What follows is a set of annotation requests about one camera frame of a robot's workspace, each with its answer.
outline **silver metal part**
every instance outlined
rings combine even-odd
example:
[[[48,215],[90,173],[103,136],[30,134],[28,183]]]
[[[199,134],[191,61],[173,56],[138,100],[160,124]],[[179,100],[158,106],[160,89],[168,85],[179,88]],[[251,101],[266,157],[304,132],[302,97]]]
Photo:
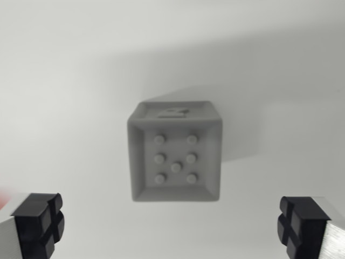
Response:
[[[331,218],[326,224],[319,259],[345,259],[345,218],[325,198],[313,200]]]
[[[328,221],[319,259],[345,258],[345,221]]]
[[[20,249],[15,217],[11,214],[28,197],[18,194],[0,210],[0,258],[23,259]]]

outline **gray die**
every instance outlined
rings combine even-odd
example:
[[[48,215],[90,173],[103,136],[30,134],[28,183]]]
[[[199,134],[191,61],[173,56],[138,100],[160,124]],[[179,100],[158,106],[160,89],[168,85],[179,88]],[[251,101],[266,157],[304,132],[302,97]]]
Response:
[[[134,201],[219,199],[222,119],[209,101],[140,103],[128,144]]]

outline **white background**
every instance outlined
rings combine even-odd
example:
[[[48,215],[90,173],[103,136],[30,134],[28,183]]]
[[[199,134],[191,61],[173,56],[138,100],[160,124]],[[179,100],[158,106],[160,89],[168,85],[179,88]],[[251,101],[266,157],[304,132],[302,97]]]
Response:
[[[0,1],[0,186],[60,192],[55,259],[287,258],[279,201],[345,214],[344,1]],[[218,202],[135,203],[137,103],[211,100]]]

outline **6-sided die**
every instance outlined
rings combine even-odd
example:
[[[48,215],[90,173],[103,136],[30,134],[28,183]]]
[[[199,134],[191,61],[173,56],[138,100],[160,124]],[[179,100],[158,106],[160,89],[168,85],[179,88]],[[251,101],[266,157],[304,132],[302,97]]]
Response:
[[[140,103],[128,144],[134,201],[219,199],[222,119],[209,101]]]

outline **black rubber pad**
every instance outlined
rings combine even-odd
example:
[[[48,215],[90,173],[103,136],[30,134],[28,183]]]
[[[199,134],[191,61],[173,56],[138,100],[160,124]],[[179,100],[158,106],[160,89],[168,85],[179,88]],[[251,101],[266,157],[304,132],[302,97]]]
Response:
[[[23,259],[49,259],[65,226],[60,194],[30,194],[13,212]]]
[[[278,236],[290,259],[318,259],[330,218],[311,197],[283,197]]]

